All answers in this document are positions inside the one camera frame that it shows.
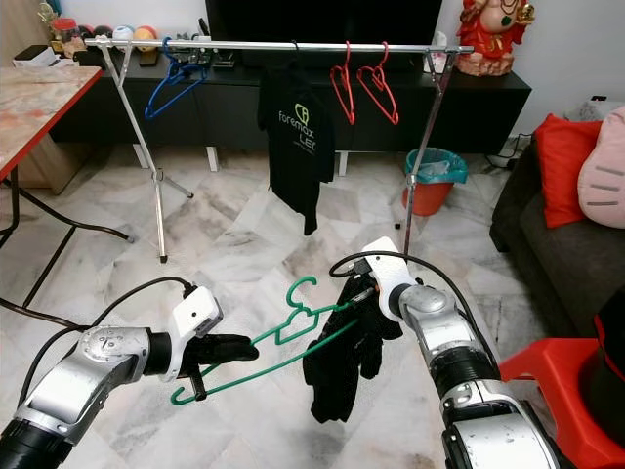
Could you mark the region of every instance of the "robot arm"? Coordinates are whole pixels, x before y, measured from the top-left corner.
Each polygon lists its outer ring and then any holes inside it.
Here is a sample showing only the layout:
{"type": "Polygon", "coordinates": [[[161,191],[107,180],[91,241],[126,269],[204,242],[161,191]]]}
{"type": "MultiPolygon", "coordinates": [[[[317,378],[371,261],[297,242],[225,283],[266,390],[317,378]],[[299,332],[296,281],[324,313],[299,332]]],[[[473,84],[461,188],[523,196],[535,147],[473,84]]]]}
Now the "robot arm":
{"type": "MultiPolygon", "coordinates": [[[[397,252],[388,238],[364,251],[397,252]]],[[[437,387],[450,469],[554,469],[559,463],[530,413],[498,379],[487,344],[448,293],[419,285],[402,259],[367,256],[380,289],[380,310],[416,334],[437,387]]]]}
{"type": "Polygon", "coordinates": [[[208,289],[196,288],[171,317],[168,331],[98,326],[85,331],[20,405],[2,433],[2,469],[58,467],[92,424],[110,392],[161,375],[165,382],[191,378],[206,398],[199,365],[254,360],[258,351],[242,336],[208,335],[223,317],[208,289]]]}

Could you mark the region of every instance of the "wooden table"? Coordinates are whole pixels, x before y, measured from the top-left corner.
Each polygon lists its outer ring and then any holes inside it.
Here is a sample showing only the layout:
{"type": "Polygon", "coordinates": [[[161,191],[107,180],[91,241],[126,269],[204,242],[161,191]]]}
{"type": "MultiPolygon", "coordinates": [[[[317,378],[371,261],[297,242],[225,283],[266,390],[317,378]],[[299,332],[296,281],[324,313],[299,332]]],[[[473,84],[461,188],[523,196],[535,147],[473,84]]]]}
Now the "wooden table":
{"type": "Polygon", "coordinates": [[[0,230],[0,248],[20,222],[19,195],[70,226],[22,305],[0,298],[0,306],[18,313],[29,313],[26,307],[77,228],[110,233],[132,242],[129,236],[117,230],[70,220],[19,187],[20,161],[101,75],[102,71],[96,66],[0,68],[0,182],[4,181],[11,187],[13,208],[11,226],[0,230]],[[11,182],[5,180],[9,175],[11,182]]]}

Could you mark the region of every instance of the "metal stand leg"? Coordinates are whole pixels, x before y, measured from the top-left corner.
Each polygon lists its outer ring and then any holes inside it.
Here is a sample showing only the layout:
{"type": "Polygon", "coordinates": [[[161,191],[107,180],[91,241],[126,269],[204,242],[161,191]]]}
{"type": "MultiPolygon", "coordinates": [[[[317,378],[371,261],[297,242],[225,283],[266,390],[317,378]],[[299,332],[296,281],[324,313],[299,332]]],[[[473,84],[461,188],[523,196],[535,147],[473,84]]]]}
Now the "metal stand leg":
{"type": "Polygon", "coordinates": [[[163,183],[168,184],[171,188],[174,188],[175,190],[182,192],[188,198],[193,198],[193,192],[187,191],[180,184],[178,184],[175,181],[172,181],[170,178],[168,178],[167,176],[164,176],[164,175],[163,175],[163,183]]]}
{"type": "Polygon", "coordinates": [[[348,171],[348,152],[339,151],[339,176],[345,176],[348,171]]]}
{"type": "Polygon", "coordinates": [[[137,155],[137,159],[139,160],[139,165],[144,169],[149,168],[149,166],[147,165],[146,156],[141,150],[141,145],[133,144],[133,149],[135,150],[135,154],[137,155]]]}
{"type": "Polygon", "coordinates": [[[417,154],[417,158],[414,162],[414,167],[412,168],[412,172],[406,178],[406,185],[408,186],[408,201],[406,203],[406,224],[404,227],[403,238],[404,254],[408,254],[408,251],[410,249],[410,232],[412,230],[412,205],[414,202],[414,191],[417,187],[417,172],[419,171],[419,166],[421,165],[423,153],[428,146],[428,140],[430,139],[432,131],[434,130],[434,124],[437,121],[440,104],[442,103],[442,98],[444,97],[445,90],[447,89],[447,85],[449,84],[449,78],[451,77],[451,71],[453,70],[453,66],[456,62],[456,54],[447,54],[445,68],[441,77],[437,77],[436,73],[434,72],[435,69],[432,56],[430,54],[426,54],[426,58],[428,59],[428,64],[430,66],[432,81],[434,81],[436,84],[436,96],[434,99],[434,103],[432,104],[432,109],[430,110],[430,116],[428,117],[426,130],[423,133],[423,139],[421,139],[421,146],[419,147],[419,153],[417,154]]]}
{"type": "Polygon", "coordinates": [[[156,227],[158,229],[158,256],[160,263],[167,262],[167,250],[165,249],[165,228],[163,227],[163,194],[160,183],[163,180],[163,172],[159,169],[153,174],[154,190],[156,191],[156,227]]]}
{"type": "Polygon", "coordinates": [[[45,281],[46,277],[48,276],[48,274],[50,273],[54,265],[57,263],[57,260],[61,256],[61,253],[63,252],[63,250],[65,249],[65,247],[69,243],[69,240],[71,239],[71,237],[73,236],[75,232],[76,232],[76,227],[71,227],[69,229],[65,237],[62,239],[61,244],[59,244],[59,247],[57,248],[55,253],[52,255],[52,258],[50,259],[50,261],[48,261],[46,268],[43,270],[43,272],[41,273],[41,275],[35,282],[34,286],[28,292],[28,296],[26,296],[26,299],[23,300],[23,303],[21,304],[22,306],[24,306],[25,308],[28,308],[28,305],[30,305],[30,302],[33,300],[33,298],[37,294],[37,291],[39,291],[39,288],[41,288],[41,285],[45,281]]]}
{"type": "Polygon", "coordinates": [[[206,147],[206,154],[208,154],[208,166],[213,173],[219,171],[219,159],[217,158],[217,149],[215,147],[206,147]]]}
{"type": "MultiPolygon", "coordinates": [[[[167,262],[167,252],[165,250],[165,232],[163,229],[163,200],[162,200],[162,193],[161,193],[161,188],[160,188],[160,183],[163,180],[165,180],[165,177],[163,175],[163,172],[160,169],[156,169],[156,166],[154,165],[154,160],[152,159],[152,155],[150,154],[149,148],[147,147],[144,134],[141,130],[141,127],[139,126],[137,117],[135,117],[135,113],[133,112],[132,106],[130,105],[130,102],[128,101],[126,92],[124,91],[124,79],[126,78],[126,72],[128,71],[128,62],[130,60],[130,54],[132,54],[133,46],[130,44],[130,41],[129,41],[128,46],[126,46],[124,64],[122,66],[121,74],[118,74],[117,68],[115,68],[113,61],[110,58],[110,52],[108,50],[108,47],[105,45],[106,41],[107,40],[105,39],[104,42],[100,43],[100,50],[102,51],[102,54],[104,56],[104,61],[106,62],[106,68],[108,69],[108,72],[110,73],[110,76],[112,77],[113,82],[115,83],[115,88],[117,88],[117,93],[119,94],[119,98],[121,98],[121,102],[124,105],[124,108],[126,109],[126,113],[128,114],[130,123],[132,124],[133,129],[135,130],[135,135],[137,136],[137,140],[139,140],[139,146],[141,148],[145,163],[147,164],[147,167],[152,172],[152,180],[154,182],[154,189],[156,192],[155,198],[156,198],[156,227],[158,229],[158,253],[160,257],[160,262],[165,263],[167,262]]],[[[179,184],[174,183],[171,180],[170,180],[170,183],[168,184],[172,185],[174,189],[181,191],[187,197],[193,196],[191,192],[187,191],[185,188],[183,188],[179,184]]]]}

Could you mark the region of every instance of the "red table edge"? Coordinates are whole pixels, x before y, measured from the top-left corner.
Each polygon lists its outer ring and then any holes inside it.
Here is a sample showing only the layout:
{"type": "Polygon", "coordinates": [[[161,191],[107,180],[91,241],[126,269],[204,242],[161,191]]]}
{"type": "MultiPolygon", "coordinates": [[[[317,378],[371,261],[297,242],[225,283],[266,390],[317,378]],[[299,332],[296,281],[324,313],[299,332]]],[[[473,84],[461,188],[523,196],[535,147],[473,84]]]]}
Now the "red table edge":
{"type": "Polygon", "coordinates": [[[50,119],[39,131],[24,145],[18,154],[16,154],[13,158],[9,160],[5,166],[0,169],[0,181],[3,181],[11,170],[14,169],[20,161],[26,156],[26,154],[32,150],[32,148],[39,143],[39,141],[43,138],[44,135],[48,133],[48,131],[54,127],[54,125],[68,112],[72,106],[76,104],[76,102],[82,98],[82,96],[91,88],[96,81],[102,76],[102,70],[98,70],[98,72],[92,76],[83,87],[78,90],[78,92],[57,111],[57,113],[50,119]]]}

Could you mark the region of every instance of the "red hanger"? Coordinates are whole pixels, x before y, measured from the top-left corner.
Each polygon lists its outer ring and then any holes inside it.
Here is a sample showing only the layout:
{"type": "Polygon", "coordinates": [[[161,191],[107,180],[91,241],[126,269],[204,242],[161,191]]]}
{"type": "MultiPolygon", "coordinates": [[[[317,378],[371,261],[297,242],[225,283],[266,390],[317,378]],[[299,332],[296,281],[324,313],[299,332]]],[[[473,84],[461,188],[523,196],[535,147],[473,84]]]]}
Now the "red hanger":
{"type": "Polygon", "coordinates": [[[358,69],[356,77],[358,78],[358,81],[362,85],[362,88],[364,88],[364,91],[366,91],[367,94],[373,100],[373,102],[376,105],[378,105],[378,107],[384,113],[384,115],[387,116],[387,118],[393,123],[393,125],[398,125],[399,113],[397,112],[397,104],[395,103],[395,97],[393,96],[393,92],[391,91],[391,88],[389,88],[389,84],[387,83],[386,77],[384,76],[384,69],[383,69],[384,62],[386,62],[387,58],[389,57],[389,44],[386,41],[384,41],[382,44],[384,44],[384,58],[382,59],[382,61],[375,67],[362,66],[361,68],[358,69]],[[382,104],[378,101],[378,99],[375,97],[375,95],[369,89],[366,83],[364,83],[364,80],[362,79],[362,73],[364,71],[370,71],[371,79],[373,81],[373,84],[376,86],[376,88],[380,92],[385,92],[389,96],[391,100],[391,104],[393,105],[392,112],[388,112],[384,108],[384,106],[382,106],[382,104]]]}
{"type": "Polygon", "coordinates": [[[334,65],[332,68],[330,68],[330,80],[332,81],[334,92],[336,93],[336,96],[339,98],[339,103],[341,104],[341,107],[343,108],[343,112],[348,117],[348,122],[350,122],[351,125],[354,125],[355,123],[354,98],[352,96],[352,85],[350,84],[350,70],[348,68],[349,63],[350,63],[350,41],[345,41],[345,44],[348,47],[348,53],[347,53],[347,56],[345,57],[345,63],[343,65],[334,65]],[[339,86],[336,84],[336,80],[334,78],[334,74],[336,72],[339,72],[341,74],[341,84],[343,85],[343,88],[347,92],[347,96],[350,101],[349,110],[345,104],[345,101],[343,100],[343,96],[341,95],[339,86]]]}

